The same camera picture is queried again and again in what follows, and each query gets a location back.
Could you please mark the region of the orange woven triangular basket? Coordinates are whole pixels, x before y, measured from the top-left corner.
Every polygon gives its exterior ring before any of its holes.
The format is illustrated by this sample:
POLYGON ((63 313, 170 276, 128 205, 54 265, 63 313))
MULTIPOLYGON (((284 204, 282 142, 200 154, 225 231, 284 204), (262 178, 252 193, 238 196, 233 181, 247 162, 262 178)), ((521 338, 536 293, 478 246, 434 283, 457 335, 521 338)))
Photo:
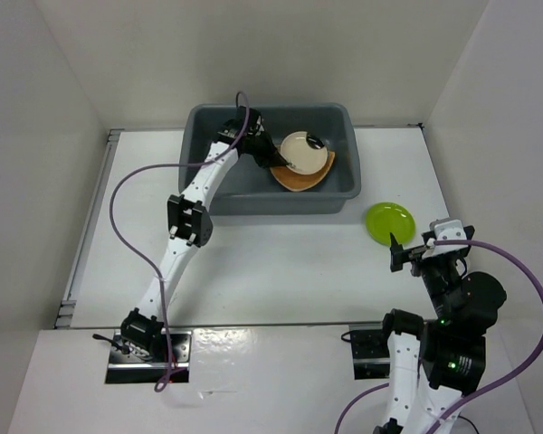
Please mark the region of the orange woven triangular basket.
POLYGON ((286 166, 277 166, 270 169, 273 178, 284 188, 291 192, 304 192, 320 184, 328 175, 336 159, 336 153, 329 151, 326 164, 316 173, 300 175, 291 171, 286 166))

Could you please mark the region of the cream plate with black mark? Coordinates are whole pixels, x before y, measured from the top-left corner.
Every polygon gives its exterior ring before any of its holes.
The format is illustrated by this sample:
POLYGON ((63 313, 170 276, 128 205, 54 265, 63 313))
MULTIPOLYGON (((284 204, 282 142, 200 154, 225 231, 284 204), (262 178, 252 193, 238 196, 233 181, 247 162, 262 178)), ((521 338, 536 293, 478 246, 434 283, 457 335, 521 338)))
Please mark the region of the cream plate with black mark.
POLYGON ((313 175, 328 161, 329 151, 323 142, 307 131, 287 135, 279 147, 288 167, 299 175, 313 175))

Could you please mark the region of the green round plate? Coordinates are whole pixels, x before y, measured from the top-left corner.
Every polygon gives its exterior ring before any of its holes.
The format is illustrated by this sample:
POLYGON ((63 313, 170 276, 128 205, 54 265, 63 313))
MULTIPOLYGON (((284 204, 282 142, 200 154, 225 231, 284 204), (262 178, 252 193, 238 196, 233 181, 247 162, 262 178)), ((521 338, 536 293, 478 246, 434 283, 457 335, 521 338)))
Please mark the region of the green round plate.
POLYGON ((400 204, 382 202, 372 205, 365 215, 367 233, 373 241, 389 247, 390 234, 400 244, 410 242, 416 231, 413 215, 400 204))

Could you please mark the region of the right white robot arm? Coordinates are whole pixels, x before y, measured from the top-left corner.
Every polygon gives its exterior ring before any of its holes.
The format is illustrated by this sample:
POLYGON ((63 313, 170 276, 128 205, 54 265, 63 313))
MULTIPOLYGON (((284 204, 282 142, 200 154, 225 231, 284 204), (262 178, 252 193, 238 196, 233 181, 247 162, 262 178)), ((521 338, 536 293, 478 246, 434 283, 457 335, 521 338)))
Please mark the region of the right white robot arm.
POLYGON ((478 389, 486 367, 485 335, 507 299, 493 276, 458 271, 467 249, 435 256, 427 256, 427 250, 391 241, 391 270, 411 265, 437 317, 426 321, 400 309, 385 315, 378 344, 390 355, 389 398, 376 433, 452 431, 460 412, 446 411, 478 389))

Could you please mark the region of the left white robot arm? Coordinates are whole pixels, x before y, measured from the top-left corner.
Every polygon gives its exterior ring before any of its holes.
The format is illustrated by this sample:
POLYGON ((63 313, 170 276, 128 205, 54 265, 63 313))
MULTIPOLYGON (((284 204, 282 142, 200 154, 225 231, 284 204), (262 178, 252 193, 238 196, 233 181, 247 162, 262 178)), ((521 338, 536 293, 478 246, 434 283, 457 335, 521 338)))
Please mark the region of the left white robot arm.
POLYGON ((214 225, 209 208, 227 173, 242 155, 252 156, 262 168, 285 165, 263 126, 262 114, 240 106, 235 117, 217 131, 202 162, 181 164, 197 170, 180 194, 167 200, 167 248, 155 278, 120 327, 125 350, 141 361, 174 362, 167 341, 167 305, 183 272, 198 250, 209 242, 214 225))

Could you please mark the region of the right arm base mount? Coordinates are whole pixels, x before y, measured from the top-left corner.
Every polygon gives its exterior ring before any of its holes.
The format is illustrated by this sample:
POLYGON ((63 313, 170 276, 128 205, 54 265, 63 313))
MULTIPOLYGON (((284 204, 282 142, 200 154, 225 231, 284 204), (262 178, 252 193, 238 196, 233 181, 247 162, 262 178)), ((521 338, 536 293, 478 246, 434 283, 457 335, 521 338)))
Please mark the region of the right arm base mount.
POLYGON ((390 353, 381 323, 353 324, 340 340, 350 347, 355 380, 389 378, 390 353))

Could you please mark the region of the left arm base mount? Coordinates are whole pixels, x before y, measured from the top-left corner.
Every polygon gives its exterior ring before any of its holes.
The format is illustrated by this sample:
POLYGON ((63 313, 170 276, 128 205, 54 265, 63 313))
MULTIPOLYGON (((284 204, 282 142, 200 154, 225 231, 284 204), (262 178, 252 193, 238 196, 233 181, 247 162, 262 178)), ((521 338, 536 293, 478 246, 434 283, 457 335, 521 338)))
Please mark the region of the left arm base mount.
POLYGON ((112 337, 101 334, 93 334, 91 337, 110 345, 106 384, 156 383, 167 372, 168 360, 175 364, 169 380, 171 383, 187 383, 189 380, 191 331, 170 333, 171 358, 168 357, 164 334, 159 353, 155 355, 134 344, 128 344, 122 339, 119 330, 114 330, 112 337))

